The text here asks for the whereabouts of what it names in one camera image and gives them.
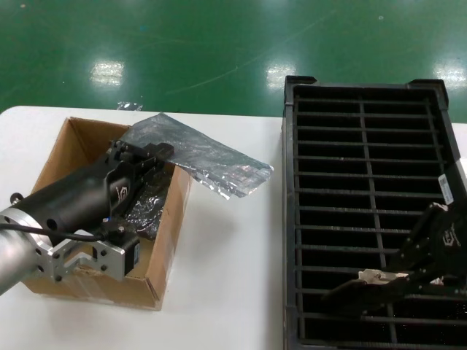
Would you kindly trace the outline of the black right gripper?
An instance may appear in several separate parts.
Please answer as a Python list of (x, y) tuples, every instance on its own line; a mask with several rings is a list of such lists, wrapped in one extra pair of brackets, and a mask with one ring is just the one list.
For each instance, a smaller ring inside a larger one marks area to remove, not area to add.
[(466, 285), (466, 215), (432, 203), (395, 255), (395, 272), (407, 273), (384, 286), (391, 295), (466, 298), (466, 287), (407, 280), (461, 280)]

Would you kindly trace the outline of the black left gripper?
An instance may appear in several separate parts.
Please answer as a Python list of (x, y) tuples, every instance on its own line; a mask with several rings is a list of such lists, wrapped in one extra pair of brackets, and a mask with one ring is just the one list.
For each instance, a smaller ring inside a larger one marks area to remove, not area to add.
[[(124, 154), (144, 162), (122, 161)], [(163, 169), (163, 161), (174, 154), (167, 143), (138, 147), (116, 140), (110, 158), (77, 169), (16, 204), (43, 229), (62, 233), (94, 230), (104, 218), (125, 214), (142, 188), (142, 180), (152, 179)]]

